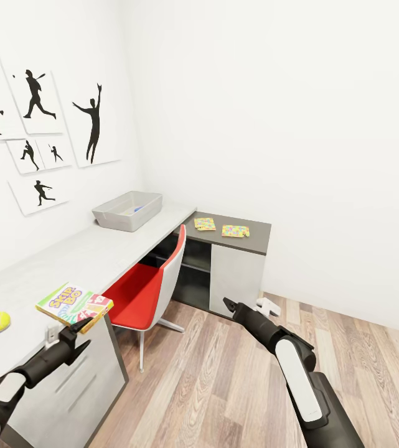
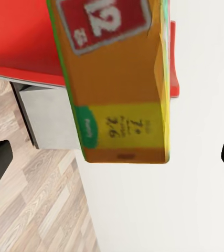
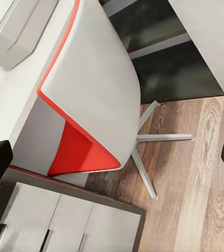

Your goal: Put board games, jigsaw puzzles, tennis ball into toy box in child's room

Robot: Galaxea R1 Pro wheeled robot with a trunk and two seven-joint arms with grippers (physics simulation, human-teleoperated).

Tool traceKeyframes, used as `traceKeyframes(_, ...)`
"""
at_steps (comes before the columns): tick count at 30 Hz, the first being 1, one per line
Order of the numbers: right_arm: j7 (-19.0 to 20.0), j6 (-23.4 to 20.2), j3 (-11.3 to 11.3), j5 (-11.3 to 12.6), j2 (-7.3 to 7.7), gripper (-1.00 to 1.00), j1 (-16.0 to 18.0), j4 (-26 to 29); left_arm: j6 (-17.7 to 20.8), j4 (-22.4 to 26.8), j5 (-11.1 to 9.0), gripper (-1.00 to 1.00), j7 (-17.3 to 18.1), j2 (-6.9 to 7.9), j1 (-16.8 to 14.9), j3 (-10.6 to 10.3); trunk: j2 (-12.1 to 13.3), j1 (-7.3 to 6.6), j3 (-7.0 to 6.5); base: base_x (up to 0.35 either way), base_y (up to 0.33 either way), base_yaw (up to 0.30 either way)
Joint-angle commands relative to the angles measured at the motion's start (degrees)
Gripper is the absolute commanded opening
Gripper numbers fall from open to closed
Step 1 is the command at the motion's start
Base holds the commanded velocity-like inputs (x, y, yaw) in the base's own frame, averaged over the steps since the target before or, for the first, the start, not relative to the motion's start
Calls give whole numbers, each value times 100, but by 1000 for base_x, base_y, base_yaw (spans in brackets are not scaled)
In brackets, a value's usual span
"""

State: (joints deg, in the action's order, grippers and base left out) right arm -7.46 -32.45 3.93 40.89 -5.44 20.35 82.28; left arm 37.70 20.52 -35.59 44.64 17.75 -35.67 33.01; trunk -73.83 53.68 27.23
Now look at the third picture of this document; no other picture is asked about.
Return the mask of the toy box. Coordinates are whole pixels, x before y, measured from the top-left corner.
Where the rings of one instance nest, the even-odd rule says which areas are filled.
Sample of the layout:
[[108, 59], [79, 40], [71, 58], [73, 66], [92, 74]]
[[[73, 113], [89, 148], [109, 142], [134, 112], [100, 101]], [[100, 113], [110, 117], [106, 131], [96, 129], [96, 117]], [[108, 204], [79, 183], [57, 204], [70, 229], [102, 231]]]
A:
[[31, 55], [59, 0], [13, 0], [0, 22], [0, 67], [11, 70]]

